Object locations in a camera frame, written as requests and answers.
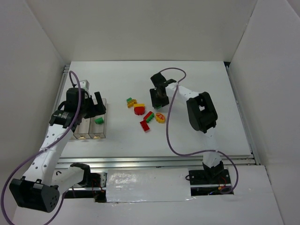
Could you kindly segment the green rounded lego brick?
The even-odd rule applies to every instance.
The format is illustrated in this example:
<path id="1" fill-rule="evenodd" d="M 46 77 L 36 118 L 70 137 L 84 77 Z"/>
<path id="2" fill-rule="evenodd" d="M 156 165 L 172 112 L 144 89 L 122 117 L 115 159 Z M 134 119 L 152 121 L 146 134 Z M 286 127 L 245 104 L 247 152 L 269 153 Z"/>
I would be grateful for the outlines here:
<path id="1" fill-rule="evenodd" d="M 104 123 L 104 119 L 102 117 L 96 118 L 94 119 L 94 122 L 98 125 L 103 124 Z"/>

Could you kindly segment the red green lego brick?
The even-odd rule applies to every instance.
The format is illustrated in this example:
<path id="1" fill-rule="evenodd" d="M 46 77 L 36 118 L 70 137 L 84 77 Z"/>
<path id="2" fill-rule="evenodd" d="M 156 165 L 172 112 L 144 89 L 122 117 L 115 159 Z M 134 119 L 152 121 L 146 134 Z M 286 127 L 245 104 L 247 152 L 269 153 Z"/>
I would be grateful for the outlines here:
<path id="1" fill-rule="evenodd" d="M 154 112 L 149 111 L 149 112 L 144 116 L 143 119 L 146 121 L 146 123 L 149 123 L 153 118 L 154 118 Z"/>

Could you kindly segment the green printed lego brick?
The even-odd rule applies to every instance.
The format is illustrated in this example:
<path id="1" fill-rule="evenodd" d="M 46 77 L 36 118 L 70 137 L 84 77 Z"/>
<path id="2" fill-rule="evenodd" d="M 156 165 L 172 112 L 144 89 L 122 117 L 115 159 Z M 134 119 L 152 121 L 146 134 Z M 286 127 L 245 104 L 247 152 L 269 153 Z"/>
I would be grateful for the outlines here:
<path id="1" fill-rule="evenodd" d="M 162 108 L 163 106 L 162 105 L 154 105 L 153 107 L 154 107 L 154 109 L 158 110 L 158 109 Z"/>

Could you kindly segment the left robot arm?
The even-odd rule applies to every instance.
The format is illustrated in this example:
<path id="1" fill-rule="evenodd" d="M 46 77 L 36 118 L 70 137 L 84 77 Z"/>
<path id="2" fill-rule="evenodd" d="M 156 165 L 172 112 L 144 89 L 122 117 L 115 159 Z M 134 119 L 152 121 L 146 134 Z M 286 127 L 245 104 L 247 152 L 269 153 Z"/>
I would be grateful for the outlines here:
<path id="1" fill-rule="evenodd" d="M 72 163 L 66 171 L 55 172 L 67 142 L 82 120 L 105 114 L 100 93 L 95 92 L 95 97 L 93 99 L 86 88 L 67 90 L 66 100 L 51 116 L 40 154 L 20 179 L 12 179 L 9 184 L 19 207 L 50 213 L 57 206 L 59 197 L 73 185 L 101 185 L 103 176 L 92 173 L 87 164 Z"/>

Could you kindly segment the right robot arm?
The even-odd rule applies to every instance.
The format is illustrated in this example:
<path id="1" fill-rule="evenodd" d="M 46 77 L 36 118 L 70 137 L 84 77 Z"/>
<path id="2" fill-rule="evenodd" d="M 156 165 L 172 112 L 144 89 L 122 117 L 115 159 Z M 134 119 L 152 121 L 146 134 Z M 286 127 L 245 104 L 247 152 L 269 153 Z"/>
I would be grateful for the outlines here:
<path id="1" fill-rule="evenodd" d="M 151 103 L 154 109 L 169 106 L 166 121 L 167 143 L 173 153 L 177 156 L 188 157 L 196 154 L 203 154 L 203 170 L 207 181 L 217 180 L 224 171 L 224 164 L 220 151 L 217 151 L 214 138 L 214 128 L 217 125 L 218 114 L 208 92 L 195 92 L 180 85 L 180 82 L 167 80 L 162 72 L 154 74 L 151 78 L 154 88 L 150 89 Z M 187 107 L 188 121 L 191 127 L 204 134 L 204 139 L 209 146 L 208 150 L 201 150 L 195 153 L 178 153 L 170 143 L 169 122 L 172 105 L 175 100 L 180 101 Z"/>

